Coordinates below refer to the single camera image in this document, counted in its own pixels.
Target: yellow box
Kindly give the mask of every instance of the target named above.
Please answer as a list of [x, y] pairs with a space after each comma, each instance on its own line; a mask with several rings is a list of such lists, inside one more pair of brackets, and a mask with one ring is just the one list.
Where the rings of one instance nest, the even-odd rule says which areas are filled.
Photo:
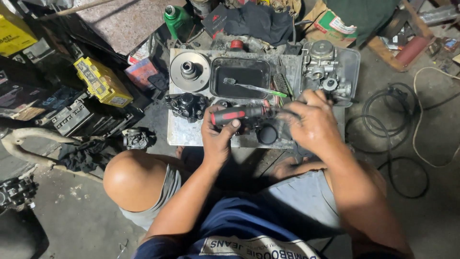
[[8, 57], [36, 42], [27, 24], [0, 2], [0, 55]]
[[80, 58], [74, 66], [78, 77], [100, 102], [123, 108], [132, 101], [132, 96], [110, 68], [91, 58]]

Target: green toothbrush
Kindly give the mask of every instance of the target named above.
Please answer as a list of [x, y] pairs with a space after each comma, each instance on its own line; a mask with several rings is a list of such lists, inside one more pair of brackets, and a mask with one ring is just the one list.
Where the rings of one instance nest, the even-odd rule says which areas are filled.
[[242, 87], [250, 89], [250, 90], [256, 90], [256, 91], [259, 91], [259, 92], [262, 92], [262, 93], [276, 95], [276, 96], [279, 96], [279, 97], [282, 97], [282, 98], [288, 96], [287, 94], [283, 94], [283, 93], [280, 93], [280, 92], [277, 92], [277, 91], [274, 91], [274, 90], [265, 89], [265, 88], [253, 86], [253, 85], [250, 85], [250, 84], [236, 83], [236, 80], [234, 78], [226, 77], [226, 78], [224, 78], [224, 83], [233, 84], [233, 85], [239, 85], [239, 86], [242, 86]]

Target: black tray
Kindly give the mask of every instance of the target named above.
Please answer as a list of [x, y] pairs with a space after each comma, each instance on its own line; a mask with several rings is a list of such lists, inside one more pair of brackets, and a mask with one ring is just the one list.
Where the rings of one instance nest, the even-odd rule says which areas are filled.
[[268, 89], [270, 64], [258, 59], [216, 58], [211, 63], [210, 91], [214, 96], [233, 99], [264, 99], [266, 93], [249, 90], [239, 85], [224, 83], [224, 78], [234, 78], [237, 83]]

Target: oil bottle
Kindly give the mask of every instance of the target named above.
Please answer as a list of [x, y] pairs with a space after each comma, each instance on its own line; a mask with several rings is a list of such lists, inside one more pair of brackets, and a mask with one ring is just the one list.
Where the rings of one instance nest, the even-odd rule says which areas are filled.
[[193, 29], [192, 16], [183, 7], [166, 6], [163, 19], [172, 38], [179, 39], [182, 43], [185, 43]]

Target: white cable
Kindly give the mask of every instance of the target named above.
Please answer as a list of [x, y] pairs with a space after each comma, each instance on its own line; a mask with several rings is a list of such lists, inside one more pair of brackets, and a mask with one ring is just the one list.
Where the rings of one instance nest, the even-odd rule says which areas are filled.
[[[441, 69], [439, 68], [436, 68], [436, 67], [424, 67], [422, 69], [420, 69], [419, 71], [417, 71], [417, 73], [415, 74], [414, 76], [414, 92], [415, 92], [415, 95], [417, 96], [417, 85], [416, 85], [416, 81], [417, 81], [417, 76], [420, 74], [420, 72], [422, 72], [424, 69], [427, 69], [427, 68], [431, 68], [431, 69], [434, 69], [438, 72], [441, 72], [445, 75], [447, 75], [448, 77], [450, 78], [454, 78], [454, 79], [458, 79], [460, 80], [460, 77], [456, 77], [456, 76], [453, 76], [453, 75], [450, 75], [444, 71], [442, 71]], [[444, 165], [433, 165], [432, 163], [428, 162], [428, 160], [426, 160], [425, 158], [423, 158], [419, 152], [417, 151], [417, 148], [415, 147], [415, 138], [417, 137], [417, 132], [419, 131], [419, 126], [420, 126], [420, 123], [422, 122], [422, 117], [423, 117], [423, 107], [422, 107], [422, 102], [420, 101], [420, 98], [418, 98], [417, 96], [417, 99], [419, 100], [419, 106], [420, 106], [420, 117], [419, 117], [419, 122], [417, 123], [417, 126], [415, 127], [415, 131], [414, 131], [414, 137], [412, 138], [412, 146], [415, 150], [415, 153], [419, 156], [419, 158], [423, 161], [425, 161], [427, 164], [431, 165], [432, 167], [436, 167], [436, 168], [439, 168], [439, 167], [445, 167], [445, 166], [448, 166], [450, 163], [452, 163], [452, 161], [454, 160], [454, 158], [457, 156], [457, 153], [459, 152], [460, 150], [460, 145], [459, 147], [457, 148], [457, 150], [455, 151], [454, 155], [452, 156], [452, 159], [444, 164]]]

